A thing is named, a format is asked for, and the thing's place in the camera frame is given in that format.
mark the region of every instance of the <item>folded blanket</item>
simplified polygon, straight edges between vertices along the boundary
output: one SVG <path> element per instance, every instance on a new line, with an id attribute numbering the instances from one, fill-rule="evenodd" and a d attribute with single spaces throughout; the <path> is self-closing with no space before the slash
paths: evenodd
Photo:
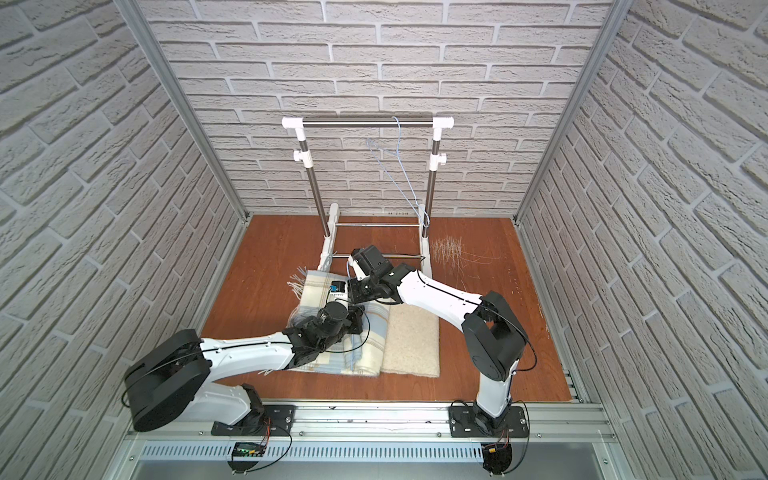
<path id="1" fill-rule="evenodd" d="M 440 319 L 413 305 L 389 308 L 382 372 L 440 376 Z"/>
<path id="2" fill-rule="evenodd" d="M 316 314 L 320 308 L 325 306 L 326 302 L 333 300 L 332 296 L 329 297 L 332 281 L 347 280 L 345 276 L 317 270 L 307 271 L 306 279 L 298 276 L 294 276 L 293 279 L 296 282 L 289 283 L 289 285 L 297 296 L 300 295 L 300 301 L 291 313 L 288 326 L 300 319 Z M 377 302 L 366 302 L 362 306 L 366 310 L 362 316 L 362 333 L 360 335 L 345 335 L 342 341 L 331 346 L 329 351 L 320 353 L 313 362 L 295 370 L 337 375 L 378 376 L 384 358 L 389 306 Z M 365 341 L 365 345 L 357 348 L 363 341 Z"/>

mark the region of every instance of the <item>blanket fringe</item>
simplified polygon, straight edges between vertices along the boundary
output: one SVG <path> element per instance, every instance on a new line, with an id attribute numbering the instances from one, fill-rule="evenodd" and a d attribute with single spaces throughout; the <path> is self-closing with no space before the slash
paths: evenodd
<path id="1" fill-rule="evenodd" d="M 301 294 L 304 293 L 304 284 L 306 283 L 307 268 L 305 266 L 300 266 L 297 270 L 299 271 L 298 273 L 294 273 L 290 276 L 290 279 L 293 280 L 293 282 L 286 283 L 291 290 L 293 290 L 293 295 L 296 295 L 296 298 L 301 300 Z"/>

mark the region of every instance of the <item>wooden floor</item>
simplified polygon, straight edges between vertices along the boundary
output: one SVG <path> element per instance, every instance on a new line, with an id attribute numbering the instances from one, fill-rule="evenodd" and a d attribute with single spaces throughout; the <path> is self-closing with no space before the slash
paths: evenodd
<path id="1" fill-rule="evenodd" d="M 381 217 L 343 217 L 342 221 L 381 222 Z M 413 223 L 394 217 L 386 222 Z M 343 227 L 336 237 L 336 252 L 376 245 L 384 253 L 418 253 L 416 228 Z M 435 259 L 435 242 L 460 238 L 468 260 L 451 268 Z M 501 293 L 509 302 L 536 348 L 538 365 L 512 383 L 516 400 L 569 401 L 562 367 L 547 330 L 533 282 L 509 219 L 435 218 L 430 228 L 432 274 L 436 280 L 473 293 Z M 251 220 L 227 279 L 203 329 L 203 336 L 217 339 L 262 336 L 286 326 L 298 303 L 286 281 L 298 266 L 317 268 L 323 231 L 317 217 L 261 216 Z M 331 269 L 345 273 L 344 260 Z M 526 349 L 521 368 L 533 363 Z M 440 377 L 382 373 L 377 378 L 319 373 L 249 373 L 221 380 L 227 385 L 250 383 L 266 399 L 365 399 L 365 400 L 473 400 L 478 391 L 478 371 L 467 353 L 464 336 L 447 323 L 440 324 Z"/>

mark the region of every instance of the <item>white brick wallpaper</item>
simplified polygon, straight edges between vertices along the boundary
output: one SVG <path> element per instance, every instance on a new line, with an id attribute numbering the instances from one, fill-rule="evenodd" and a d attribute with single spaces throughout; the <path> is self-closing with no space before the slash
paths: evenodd
<path id="1" fill-rule="evenodd" d="M 0 3 L 0 478 L 101 478 L 235 217 L 111 2 Z"/>
<path id="2" fill-rule="evenodd" d="M 522 219 L 638 478 L 768 474 L 767 15 L 636 0 Z"/>
<path id="3" fill-rule="evenodd" d="M 509 217 L 557 123 L 610 2 L 144 0 L 165 55 L 255 214 L 312 214 L 285 114 L 452 114 L 435 215 Z M 326 206 L 412 214 L 366 148 L 396 129 L 311 130 Z M 404 131 L 425 194 L 431 130 Z M 393 158 L 388 170 L 399 169 Z M 402 178 L 402 174 L 393 175 Z"/>

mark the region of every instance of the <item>beige rug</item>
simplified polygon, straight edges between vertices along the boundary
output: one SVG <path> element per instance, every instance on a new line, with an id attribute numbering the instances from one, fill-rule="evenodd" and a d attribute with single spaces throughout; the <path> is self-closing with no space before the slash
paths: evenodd
<path id="1" fill-rule="evenodd" d="M 391 306 L 381 371 L 439 377 L 440 319 L 417 306 Z"/>

